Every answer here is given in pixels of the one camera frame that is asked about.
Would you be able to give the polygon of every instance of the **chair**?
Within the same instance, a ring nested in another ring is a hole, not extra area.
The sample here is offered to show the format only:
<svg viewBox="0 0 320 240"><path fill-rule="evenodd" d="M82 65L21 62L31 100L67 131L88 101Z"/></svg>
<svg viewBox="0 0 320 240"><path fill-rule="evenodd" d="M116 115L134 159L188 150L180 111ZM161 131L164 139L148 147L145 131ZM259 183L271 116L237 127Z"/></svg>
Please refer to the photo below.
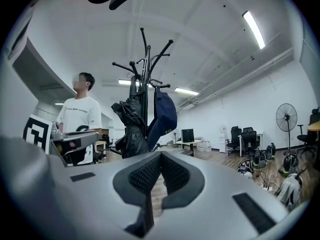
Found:
<svg viewBox="0 0 320 240"><path fill-rule="evenodd" d="M99 162L99 160L102 160L103 158L106 157L106 154L104 154L104 151L109 151L110 150L110 146L114 143L114 139L111 139L110 142L110 138L108 134L101 134L101 138L103 141L105 141L105 149L99 150L99 152L97 152L97 150L95 150L95 148L93 147L93 163L94 164L99 164L101 162Z"/></svg>
<svg viewBox="0 0 320 240"><path fill-rule="evenodd" d="M253 132L254 129L252 127L246 127L246 128L243 128L243 133L250 133L250 132Z"/></svg>
<svg viewBox="0 0 320 240"><path fill-rule="evenodd" d="M239 140L239 135L241 135L242 129L238 128L238 126L234 126L231 128L231 142L230 139L227 139L228 143L227 143L227 147L229 148L233 148L233 150L228 151L228 156L235 152L235 151L240 151L240 149L238 148L240 146L240 140Z"/></svg>
<svg viewBox="0 0 320 240"><path fill-rule="evenodd" d="M105 141L105 144L107 147L111 146L114 143L113 138L111 139L111 142L110 142L110 138L108 134L101 134L101 138L103 141Z"/></svg>
<svg viewBox="0 0 320 240"><path fill-rule="evenodd" d="M257 142L257 132L255 130L244 132L244 130L245 129L243 129L243 133L241 133L241 137L244 141L244 149L249 153L250 151L254 151L259 146Z"/></svg>
<svg viewBox="0 0 320 240"><path fill-rule="evenodd" d="M316 122L318 122L318 121L320 121L319 107L312 110L312 114L310 115L309 125L311 125L311 124L313 124L313 123L316 123ZM304 147L298 149L297 152L302 151L302 152L300 153L300 157L301 157L301 155L302 155L304 152L310 151L310 152L312 153L312 157L314 157L314 156L315 156L315 153L314 153L312 150L316 150L316 148L313 147L312 145L314 145L314 144L316 143L317 136L318 136L317 132L316 132L316 131L310 131L310 130L308 130L308 131L307 131L307 134L303 134L303 132L302 132L302 126L304 126L304 125L303 125L303 124L299 124L298 126L300 127L301 135L298 135L296 138L297 138L299 141L304 142Z"/></svg>

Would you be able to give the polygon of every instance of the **ceiling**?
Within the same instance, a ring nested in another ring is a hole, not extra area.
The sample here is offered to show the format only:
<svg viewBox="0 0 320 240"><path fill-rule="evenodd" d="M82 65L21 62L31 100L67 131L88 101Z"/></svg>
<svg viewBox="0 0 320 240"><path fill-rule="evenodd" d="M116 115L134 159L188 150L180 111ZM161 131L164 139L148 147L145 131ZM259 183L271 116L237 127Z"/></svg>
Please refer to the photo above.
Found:
<svg viewBox="0 0 320 240"><path fill-rule="evenodd" d="M24 48L13 67L40 102L53 105L74 97L44 69L28 46Z"/></svg>
<svg viewBox="0 0 320 240"><path fill-rule="evenodd" d="M171 84L168 93L177 106L190 96L175 88L215 92L292 46L283 0L128 0L115 11L108 3L86 0L49 0L46 6L61 50L79 73L93 74L92 92L102 102L106 96L112 102L128 97L129 87L119 86L118 80L129 80L132 74L112 62L129 66L144 57L140 27L151 55L174 40L168 49L171 56L158 62L152 78ZM262 50L242 17L247 10L266 44Z"/></svg>

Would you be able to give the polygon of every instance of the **ceiling light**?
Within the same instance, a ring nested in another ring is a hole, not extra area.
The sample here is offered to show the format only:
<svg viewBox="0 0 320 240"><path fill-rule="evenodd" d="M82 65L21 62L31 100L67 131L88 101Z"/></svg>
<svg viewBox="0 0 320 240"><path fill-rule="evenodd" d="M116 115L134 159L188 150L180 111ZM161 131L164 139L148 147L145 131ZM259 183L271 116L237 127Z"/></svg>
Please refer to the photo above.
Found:
<svg viewBox="0 0 320 240"><path fill-rule="evenodd" d="M119 84L120 85L125 85L125 86L130 86L131 85L131 81L129 81L129 80L119 80Z"/></svg>
<svg viewBox="0 0 320 240"><path fill-rule="evenodd" d="M246 20L246 22L248 23L248 25L250 26L256 41L258 42L258 45L260 47L260 49L262 49L263 47L265 47L265 42L264 39L262 38L261 32L257 26L257 23L255 22L254 17L252 17L250 11L246 11L242 17Z"/></svg>
<svg viewBox="0 0 320 240"><path fill-rule="evenodd" d="M191 94L191 95L198 95L199 94L199 92L195 92L192 90L180 89L180 88L176 88L175 91L178 93Z"/></svg>
<svg viewBox="0 0 320 240"><path fill-rule="evenodd" d="M120 84L120 85L129 86L129 85L131 85L131 81L128 81L128 80L119 80L119 84Z"/></svg>

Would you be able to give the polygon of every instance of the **standing fan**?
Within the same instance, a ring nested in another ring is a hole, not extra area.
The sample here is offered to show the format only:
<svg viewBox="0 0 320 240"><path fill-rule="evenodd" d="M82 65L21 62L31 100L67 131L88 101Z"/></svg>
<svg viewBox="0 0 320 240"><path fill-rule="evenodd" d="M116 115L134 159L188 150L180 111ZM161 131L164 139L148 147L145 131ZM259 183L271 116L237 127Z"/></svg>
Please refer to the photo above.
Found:
<svg viewBox="0 0 320 240"><path fill-rule="evenodd" d="M180 131L178 129L174 129L172 132L170 132L170 137L172 138L172 140L175 140L173 147L177 148L177 139L180 137Z"/></svg>
<svg viewBox="0 0 320 240"><path fill-rule="evenodd" d="M286 155L290 152L290 131L295 128L298 121L297 111L292 105L284 103L276 111L275 119L280 130L289 134L289 148L283 153Z"/></svg>

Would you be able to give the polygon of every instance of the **white t-shirt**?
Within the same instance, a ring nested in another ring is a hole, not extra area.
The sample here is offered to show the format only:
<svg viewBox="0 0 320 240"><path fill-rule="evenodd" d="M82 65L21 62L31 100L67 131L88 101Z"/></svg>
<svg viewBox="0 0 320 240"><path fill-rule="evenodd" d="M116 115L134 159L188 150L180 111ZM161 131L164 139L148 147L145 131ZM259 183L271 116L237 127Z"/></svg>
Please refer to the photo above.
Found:
<svg viewBox="0 0 320 240"><path fill-rule="evenodd" d="M81 99L67 99L57 117L57 122L63 124L64 133L100 129L102 128L100 105L89 96ZM92 161L93 146L90 145L86 148L84 160L78 165L88 164Z"/></svg>

